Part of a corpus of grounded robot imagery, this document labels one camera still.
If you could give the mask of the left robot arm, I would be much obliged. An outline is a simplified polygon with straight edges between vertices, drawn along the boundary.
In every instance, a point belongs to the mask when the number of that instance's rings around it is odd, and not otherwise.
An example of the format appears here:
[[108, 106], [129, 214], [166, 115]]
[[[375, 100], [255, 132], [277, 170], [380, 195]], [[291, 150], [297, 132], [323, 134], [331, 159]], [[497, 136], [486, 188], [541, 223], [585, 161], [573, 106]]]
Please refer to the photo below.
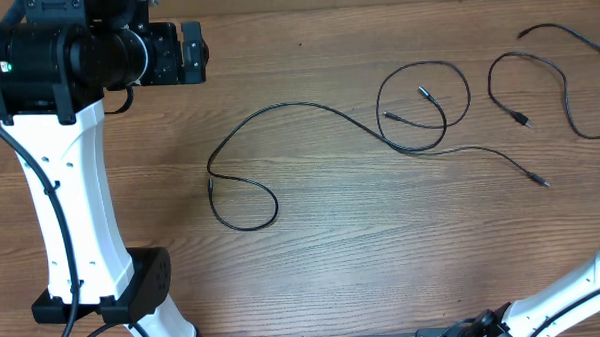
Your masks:
[[152, 22], [156, 0], [17, 0], [0, 21], [0, 137], [17, 154], [48, 258], [32, 307], [71, 331], [96, 313], [133, 337], [201, 337], [169, 288], [165, 248], [127, 248], [103, 157], [103, 97], [200, 84], [208, 48], [196, 22]]

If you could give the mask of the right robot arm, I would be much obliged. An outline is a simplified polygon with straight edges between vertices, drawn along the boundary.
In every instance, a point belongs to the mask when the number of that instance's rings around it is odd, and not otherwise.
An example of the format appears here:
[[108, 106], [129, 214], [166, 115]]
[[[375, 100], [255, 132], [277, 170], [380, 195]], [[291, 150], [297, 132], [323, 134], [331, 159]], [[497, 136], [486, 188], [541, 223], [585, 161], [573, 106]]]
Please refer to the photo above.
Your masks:
[[600, 248], [541, 292], [480, 314], [459, 337], [557, 337], [598, 312]]

